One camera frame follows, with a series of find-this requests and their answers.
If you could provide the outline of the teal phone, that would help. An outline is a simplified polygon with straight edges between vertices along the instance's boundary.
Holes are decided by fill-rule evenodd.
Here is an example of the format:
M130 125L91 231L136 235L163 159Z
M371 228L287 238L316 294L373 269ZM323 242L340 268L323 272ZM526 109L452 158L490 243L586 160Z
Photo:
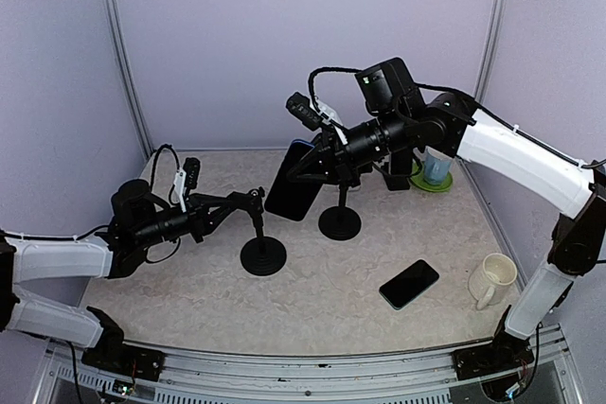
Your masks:
M379 294L395 310L400 310L431 288L439 273L419 259L379 287Z

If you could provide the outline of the blue phone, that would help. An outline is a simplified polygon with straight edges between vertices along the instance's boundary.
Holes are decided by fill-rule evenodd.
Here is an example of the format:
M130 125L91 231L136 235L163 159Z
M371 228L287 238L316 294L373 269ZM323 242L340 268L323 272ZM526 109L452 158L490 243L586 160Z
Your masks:
M309 142L295 139L291 143L266 197L266 212L293 221L302 221L307 216L321 185L291 182L287 173L311 150Z

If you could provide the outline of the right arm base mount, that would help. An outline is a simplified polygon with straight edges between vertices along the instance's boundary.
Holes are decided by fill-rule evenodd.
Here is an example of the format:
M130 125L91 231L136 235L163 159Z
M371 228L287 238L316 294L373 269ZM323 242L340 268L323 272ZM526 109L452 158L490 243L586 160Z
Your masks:
M491 341L486 344L456 349L453 354L458 380L480 378L521 367L535 360L528 338L519 339L506 332L505 321L510 307L501 317Z

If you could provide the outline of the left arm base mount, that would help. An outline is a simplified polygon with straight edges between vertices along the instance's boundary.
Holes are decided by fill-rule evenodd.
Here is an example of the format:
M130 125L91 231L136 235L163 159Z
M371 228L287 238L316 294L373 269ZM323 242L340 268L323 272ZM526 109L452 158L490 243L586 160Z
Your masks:
M124 331L105 312L94 307L86 309L98 319L102 332L93 347L84 349L81 362L102 371L157 382L165 354L125 343Z

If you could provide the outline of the black folding phone stand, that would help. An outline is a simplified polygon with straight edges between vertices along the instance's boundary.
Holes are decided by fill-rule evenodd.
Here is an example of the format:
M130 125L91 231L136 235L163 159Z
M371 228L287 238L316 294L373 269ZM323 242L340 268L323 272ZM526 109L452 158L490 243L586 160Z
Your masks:
M410 179L418 170L412 151L391 153L388 161L380 166L383 180L389 191L405 191L411 188Z

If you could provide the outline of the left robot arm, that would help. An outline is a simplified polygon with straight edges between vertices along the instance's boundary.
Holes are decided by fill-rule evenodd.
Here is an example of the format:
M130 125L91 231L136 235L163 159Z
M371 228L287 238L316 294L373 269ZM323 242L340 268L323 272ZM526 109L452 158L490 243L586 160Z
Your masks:
M150 247L191 236L201 242L231 213L259 209L263 193L232 192L226 197L187 194L173 206L152 193L142 179L123 184L111 199L114 216L104 231L53 239L1 235L1 327L94 348L115 371L132 362L132 348L119 327L98 309L71 307L21 289L27 281L132 275Z

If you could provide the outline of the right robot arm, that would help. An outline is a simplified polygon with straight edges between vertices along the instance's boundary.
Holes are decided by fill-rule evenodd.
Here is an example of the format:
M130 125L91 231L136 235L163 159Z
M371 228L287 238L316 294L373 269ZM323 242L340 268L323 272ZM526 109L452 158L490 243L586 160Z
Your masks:
M290 114L318 133L312 150L289 170L289 180L357 186L361 169L385 156L431 148L498 172L559 210L546 259L484 350L490 368L507 368L521 354L520 340L598 263L605 238L604 165L551 148L457 89L438 86L438 97L425 103L424 85L400 58L352 70L372 118L346 128L317 104L314 79L324 71L310 73L306 96L294 93L286 101Z

